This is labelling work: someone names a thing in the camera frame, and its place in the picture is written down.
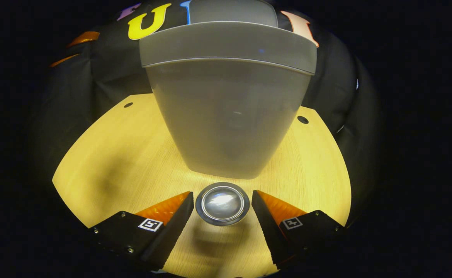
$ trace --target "round wooden tabletop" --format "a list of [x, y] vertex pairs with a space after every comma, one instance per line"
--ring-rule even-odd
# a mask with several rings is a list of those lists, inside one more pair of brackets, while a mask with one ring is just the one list
[[[339, 148], [316, 111], [300, 107], [276, 153], [252, 180], [192, 172], [175, 147], [153, 94], [131, 95], [73, 144], [53, 176], [60, 197], [92, 227], [118, 211], [137, 213], [186, 191], [226, 181], [261, 190], [346, 225], [351, 188]], [[185, 277], [256, 278], [277, 271], [253, 209], [237, 224], [207, 224], [194, 211], [164, 271]]]

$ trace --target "trash bin lid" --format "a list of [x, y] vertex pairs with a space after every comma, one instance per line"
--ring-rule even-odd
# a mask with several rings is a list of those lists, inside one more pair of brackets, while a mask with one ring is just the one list
[[201, 22], [140, 39], [142, 67], [197, 59], [238, 59], [315, 74], [316, 45], [293, 32], [258, 23]]

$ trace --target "pink letter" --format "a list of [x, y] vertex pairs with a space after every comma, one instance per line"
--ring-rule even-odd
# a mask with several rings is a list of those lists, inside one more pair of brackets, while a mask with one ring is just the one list
[[319, 47], [318, 42], [316, 42], [314, 37], [312, 37], [312, 33], [310, 32], [309, 21], [287, 11], [281, 11], [281, 13], [288, 17], [289, 21], [291, 22], [291, 28], [293, 28], [293, 33], [301, 35], [302, 37], [306, 37], [311, 42], [316, 44], [317, 47]]

